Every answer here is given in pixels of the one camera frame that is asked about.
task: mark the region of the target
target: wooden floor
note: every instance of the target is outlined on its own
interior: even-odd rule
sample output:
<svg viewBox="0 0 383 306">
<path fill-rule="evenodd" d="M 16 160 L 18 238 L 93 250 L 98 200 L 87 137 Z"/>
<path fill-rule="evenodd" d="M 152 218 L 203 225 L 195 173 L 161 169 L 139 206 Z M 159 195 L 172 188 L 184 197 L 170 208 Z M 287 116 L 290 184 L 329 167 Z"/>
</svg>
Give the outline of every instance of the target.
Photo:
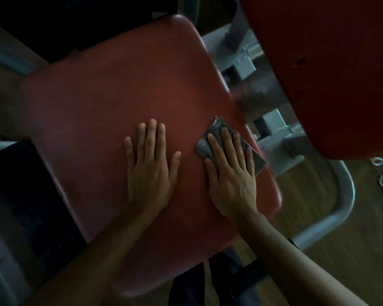
<svg viewBox="0 0 383 306">
<path fill-rule="evenodd" d="M 17 76 L 0 68 L 0 136 L 25 136 L 14 113 L 11 86 Z M 348 221 L 313 245 L 306 254 L 370 305 L 383 305 L 383 191 L 378 185 L 382 168 L 369 161 L 348 161 L 356 186 L 356 205 Z M 335 200 L 333 177 L 320 159 L 309 159 L 277 178 L 284 196 L 283 209 L 272 219 L 286 237 L 320 219 Z M 235 248 L 245 263 L 255 256 L 244 241 Z M 206 305 L 218 305 L 218 298 L 206 275 Z M 134 299 L 111 294 L 105 305 L 167 305 L 171 282 Z M 286 305 L 271 279 L 256 286 L 264 305 Z"/>
</svg>

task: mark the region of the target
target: finger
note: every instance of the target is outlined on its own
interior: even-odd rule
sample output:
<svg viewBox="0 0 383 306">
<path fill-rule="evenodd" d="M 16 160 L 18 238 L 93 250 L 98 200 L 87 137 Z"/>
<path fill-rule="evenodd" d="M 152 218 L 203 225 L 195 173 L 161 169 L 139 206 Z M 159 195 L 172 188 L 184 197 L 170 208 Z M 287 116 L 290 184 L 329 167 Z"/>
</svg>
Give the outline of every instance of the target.
<svg viewBox="0 0 383 306">
<path fill-rule="evenodd" d="M 210 184 L 218 185 L 219 177 L 217 175 L 217 169 L 213 161 L 210 158 L 205 158 L 204 164 L 206 166 L 207 175 L 209 175 Z"/>
<path fill-rule="evenodd" d="M 222 128 L 221 136 L 223 137 L 224 148 L 225 148 L 225 152 L 227 153 L 227 159 L 228 159 L 228 162 L 230 163 L 230 166 L 233 169 L 240 168 L 239 162 L 237 161 L 236 150 L 233 146 L 233 141 L 231 140 L 231 135 L 229 130 L 225 127 Z"/>
<path fill-rule="evenodd" d="M 210 143 L 210 146 L 212 147 L 214 158 L 217 162 L 217 165 L 219 166 L 219 170 L 230 167 L 225 157 L 224 151 L 221 149 L 219 142 L 214 137 L 214 135 L 209 133 L 209 135 L 207 135 L 207 139 Z"/>
<path fill-rule="evenodd" d="M 138 141 L 138 161 L 142 163 L 144 160 L 144 138 L 146 135 L 146 124 L 143 122 L 139 124 L 139 141 Z"/>
<path fill-rule="evenodd" d="M 239 162 L 240 168 L 245 170 L 245 157 L 244 157 L 243 148 L 241 146 L 240 134 L 234 133 L 233 137 L 234 137 L 234 147 L 236 149 L 237 160 Z"/>
<path fill-rule="evenodd" d="M 150 119 L 149 125 L 147 128 L 146 142 L 144 146 L 145 159 L 154 159 L 155 144 L 156 144 L 156 120 Z"/>
<path fill-rule="evenodd" d="M 166 160 L 166 129 L 163 123 L 158 126 L 158 138 L 156 143 L 156 159 Z"/>
<path fill-rule="evenodd" d="M 176 151 L 170 160 L 169 180 L 172 187 L 174 187 L 177 182 L 177 174 L 179 172 L 181 157 L 182 153 L 180 151 Z"/>
<path fill-rule="evenodd" d="M 128 174 L 131 174 L 135 167 L 135 153 L 133 152 L 132 140 L 129 136 L 125 138 L 125 150 L 126 157 L 128 158 Z"/>
<path fill-rule="evenodd" d="M 252 148 L 247 147 L 247 171 L 251 176 L 255 175 L 254 159 L 252 157 Z"/>
</svg>

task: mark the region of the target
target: forearm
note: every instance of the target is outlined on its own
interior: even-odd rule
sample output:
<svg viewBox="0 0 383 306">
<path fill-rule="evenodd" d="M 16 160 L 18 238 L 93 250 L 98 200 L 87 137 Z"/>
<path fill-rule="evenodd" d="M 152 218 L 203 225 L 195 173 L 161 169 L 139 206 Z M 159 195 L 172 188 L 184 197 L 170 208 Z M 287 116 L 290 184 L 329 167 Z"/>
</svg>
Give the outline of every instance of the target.
<svg viewBox="0 0 383 306">
<path fill-rule="evenodd" d="M 129 222 L 124 215 L 117 216 L 84 252 L 23 305 L 99 305 L 125 256 L 153 220 L 154 214 L 146 212 Z"/>
<path fill-rule="evenodd" d="M 238 232 L 267 268 L 290 305 L 366 304 L 286 240 L 259 213 L 233 221 Z"/>
</svg>

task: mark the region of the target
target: pants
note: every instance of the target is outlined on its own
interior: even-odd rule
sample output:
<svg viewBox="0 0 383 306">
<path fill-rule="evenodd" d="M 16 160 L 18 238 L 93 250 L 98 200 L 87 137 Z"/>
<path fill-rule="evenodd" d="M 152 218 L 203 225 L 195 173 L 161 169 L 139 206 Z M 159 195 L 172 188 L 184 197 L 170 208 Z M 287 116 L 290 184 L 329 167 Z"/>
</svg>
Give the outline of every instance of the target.
<svg viewBox="0 0 383 306">
<path fill-rule="evenodd" d="M 219 296 L 220 306 L 259 306 L 260 300 L 253 288 L 233 298 L 228 290 L 231 275 L 243 268 L 238 255 L 229 247 L 209 259 L 212 284 Z M 204 305 L 204 265 L 200 263 L 179 275 L 173 281 L 169 306 Z"/>
</svg>

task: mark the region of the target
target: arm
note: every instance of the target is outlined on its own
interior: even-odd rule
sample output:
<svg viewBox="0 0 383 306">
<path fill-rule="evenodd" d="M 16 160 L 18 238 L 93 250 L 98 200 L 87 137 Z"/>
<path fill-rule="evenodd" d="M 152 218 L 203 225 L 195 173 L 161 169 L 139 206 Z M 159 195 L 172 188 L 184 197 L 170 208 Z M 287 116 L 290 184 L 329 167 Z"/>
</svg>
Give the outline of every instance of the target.
<svg viewBox="0 0 383 306">
<path fill-rule="evenodd" d="M 132 140 L 125 139 L 130 213 L 118 215 L 78 257 L 23 303 L 24 306 L 99 305 L 125 256 L 167 205 L 176 185 L 181 154 L 173 155 L 169 171 L 163 124 L 157 132 L 156 142 L 154 119 L 149 122 L 147 134 L 146 125 L 139 125 L 137 161 Z"/>
<path fill-rule="evenodd" d="M 227 158 L 215 137 L 209 135 L 219 173 L 209 158 L 204 160 L 213 203 L 265 263 L 290 305 L 366 306 L 257 211 L 252 150 L 247 148 L 245 159 L 239 135 L 234 134 L 234 144 L 226 128 L 222 129 L 222 136 Z"/>
</svg>

